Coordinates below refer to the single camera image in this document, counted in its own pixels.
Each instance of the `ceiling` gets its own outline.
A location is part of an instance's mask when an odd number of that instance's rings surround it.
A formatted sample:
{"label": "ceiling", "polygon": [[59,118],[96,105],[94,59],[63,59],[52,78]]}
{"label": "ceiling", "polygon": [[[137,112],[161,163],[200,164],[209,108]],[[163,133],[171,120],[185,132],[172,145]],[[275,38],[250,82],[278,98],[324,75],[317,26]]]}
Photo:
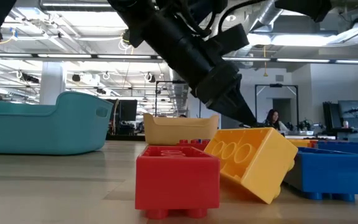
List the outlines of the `ceiling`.
{"label": "ceiling", "polygon": [[[242,1],[229,1],[229,5],[235,5]],[[57,7],[53,4],[96,4],[79,10],[76,7]],[[156,55],[154,50],[145,42],[138,48],[123,45],[121,35],[127,28],[122,19],[110,7],[101,7],[106,4],[103,0],[18,0],[5,23],[2,25],[3,36],[0,44],[0,52],[11,53],[45,53],[45,54],[127,54],[127,55]],[[319,30],[336,30],[337,33],[349,28],[349,19],[358,15],[358,1],[334,1],[336,7],[327,18],[320,23]],[[247,20],[247,16],[256,14],[263,7],[257,4],[245,9],[235,11],[236,17],[233,21],[225,21],[224,28],[231,27]],[[284,11],[275,21],[276,31],[286,29],[291,24],[285,19],[292,18],[307,19],[305,16],[294,16],[291,12]],[[200,26],[206,26],[209,17]],[[253,57],[286,57],[286,58],[358,58],[358,45],[347,44],[340,47],[300,47],[282,45],[253,45],[249,47],[248,56]],[[3,60],[0,59],[0,85],[27,85],[22,81],[18,71],[38,78],[42,74],[42,61],[35,60]],[[68,71],[67,86],[76,87],[70,90],[82,91],[98,95],[103,98],[116,98],[136,96],[139,100],[140,112],[153,112],[155,103],[155,83],[146,80],[146,74],[153,74],[158,81],[172,81],[177,76],[169,69],[166,63],[145,62],[89,62],[89,61],[67,61],[64,66]],[[293,68],[290,63],[268,63],[268,67]],[[248,68],[258,69],[265,67],[263,62],[248,63]],[[74,74],[91,75],[91,82],[74,82],[71,78]],[[31,84],[32,87],[0,88],[0,97],[3,99],[13,98],[15,101],[26,103],[37,103],[39,99],[39,85]],[[96,93],[95,89],[81,86],[95,86],[101,88],[114,88],[114,92],[108,95]],[[183,84],[173,85],[162,83],[159,85],[158,110],[162,115],[177,115],[186,111],[186,97],[188,87]]]}

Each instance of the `blue lego brick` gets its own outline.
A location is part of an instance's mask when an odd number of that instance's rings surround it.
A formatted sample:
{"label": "blue lego brick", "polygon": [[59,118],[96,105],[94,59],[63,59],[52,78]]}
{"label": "blue lego brick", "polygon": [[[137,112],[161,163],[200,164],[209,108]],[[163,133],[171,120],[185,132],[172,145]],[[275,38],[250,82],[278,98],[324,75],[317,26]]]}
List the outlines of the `blue lego brick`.
{"label": "blue lego brick", "polygon": [[358,154],[306,147],[298,150],[284,183],[306,198],[354,201],[358,194]]}
{"label": "blue lego brick", "polygon": [[339,152],[358,154],[358,142],[322,142],[314,145],[317,149],[333,150]]}

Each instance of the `bin handle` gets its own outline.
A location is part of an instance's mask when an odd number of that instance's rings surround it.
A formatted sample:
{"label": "bin handle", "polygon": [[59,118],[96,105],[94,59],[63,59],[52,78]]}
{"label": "bin handle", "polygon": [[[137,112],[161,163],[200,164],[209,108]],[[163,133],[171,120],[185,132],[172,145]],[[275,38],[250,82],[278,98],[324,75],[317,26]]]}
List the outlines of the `bin handle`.
{"label": "bin handle", "polygon": [[100,106],[98,109],[96,109],[96,115],[100,118],[105,118],[108,115],[108,111],[109,110],[107,110],[107,108]]}

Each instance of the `column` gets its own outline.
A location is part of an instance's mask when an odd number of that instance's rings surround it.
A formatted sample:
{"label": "column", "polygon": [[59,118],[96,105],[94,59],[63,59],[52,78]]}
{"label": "column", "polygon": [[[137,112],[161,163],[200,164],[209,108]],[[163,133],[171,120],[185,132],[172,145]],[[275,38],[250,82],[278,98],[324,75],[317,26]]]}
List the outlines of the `column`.
{"label": "column", "polygon": [[58,95],[66,89],[67,71],[62,62],[42,64],[40,105],[55,105]]}

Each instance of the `red lego brick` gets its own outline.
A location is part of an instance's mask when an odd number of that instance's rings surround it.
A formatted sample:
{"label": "red lego brick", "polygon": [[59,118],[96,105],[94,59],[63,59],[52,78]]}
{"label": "red lego brick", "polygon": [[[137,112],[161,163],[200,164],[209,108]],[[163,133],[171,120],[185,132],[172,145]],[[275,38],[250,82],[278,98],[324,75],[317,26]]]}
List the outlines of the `red lego brick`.
{"label": "red lego brick", "polygon": [[179,140],[177,146],[195,147],[199,150],[204,150],[209,143],[209,139],[193,139],[190,143],[186,139]]}
{"label": "red lego brick", "polygon": [[135,208],[163,219],[169,210],[202,218],[219,207],[219,159],[193,147],[147,146],[136,159]]}

